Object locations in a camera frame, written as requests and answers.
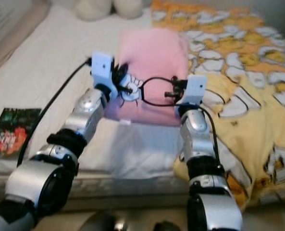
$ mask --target book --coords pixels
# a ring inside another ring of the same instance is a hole
[[[17,159],[41,109],[4,108],[0,115],[0,159]]]

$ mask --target pink cloth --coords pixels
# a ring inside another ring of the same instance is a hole
[[[124,32],[121,38],[119,63],[129,64],[131,77],[123,84],[133,89],[131,95],[122,93],[106,109],[106,117],[125,119],[136,123],[178,126],[173,107],[154,107],[138,99],[138,87],[150,77],[171,79],[188,75],[188,41],[185,35],[163,28],[142,29]],[[155,103],[171,103],[164,98],[165,91],[172,91],[172,85],[154,80],[144,87],[146,99]]]

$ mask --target bed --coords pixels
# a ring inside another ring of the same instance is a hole
[[[151,27],[150,9],[145,9],[143,16],[136,20],[124,20],[112,15],[87,23],[78,20],[70,9],[52,5],[47,18],[0,68],[0,114],[4,107],[43,108],[76,66],[93,51],[116,55],[120,32],[143,27]],[[45,144],[49,134],[62,126],[76,99],[90,87],[92,78],[89,69],[85,68],[74,77],[49,109],[27,153],[33,155]],[[155,127],[129,126],[128,121],[103,119],[96,136],[80,158],[81,170],[73,183],[65,210],[107,205],[131,207],[139,204],[152,206],[154,203],[159,206],[179,204],[177,199],[171,201],[171,195],[184,197],[187,184],[176,178],[172,170],[177,155],[177,140],[174,142],[174,138],[178,132],[174,128],[160,129],[172,132],[173,135],[163,136]],[[127,137],[128,148],[125,149],[126,145],[119,142],[120,137]],[[160,161],[155,165],[150,152],[143,147],[149,145],[150,148],[158,149],[154,142],[158,139],[161,144],[168,140],[171,145],[157,151],[157,160]],[[117,155],[111,151],[112,146],[118,150]],[[133,149],[137,148],[141,151],[134,154]],[[15,160],[0,160],[0,199],[8,174],[15,166]],[[134,203],[124,203],[122,195],[135,198]],[[156,195],[166,195],[167,199],[160,196],[158,200]]]

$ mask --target yellow patterned blanket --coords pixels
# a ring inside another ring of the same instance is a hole
[[[203,105],[238,205],[285,201],[285,39],[248,9],[155,0],[152,19],[186,33],[189,71],[208,77]],[[181,157],[174,171],[188,179]]]

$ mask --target white bedsheet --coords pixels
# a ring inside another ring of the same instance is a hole
[[[136,20],[112,15],[88,23],[76,19],[69,9],[54,5],[43,23],[0,69],[0,114],[4,107],[45,107],[69,74],[93,51],[116,55],[122,30],[150,26],[148,9]],[[76,99],[91,86],[86,67],[43,118],[29,155],[34,155],[49,134],[62,126]],[[176,128],[128,126],[104,119],[79,159],[80,168],[127,179],[169,176],[177,155],[177,136]],[[15,165],[16,161],[0,160],[0,173],[12,171]]]

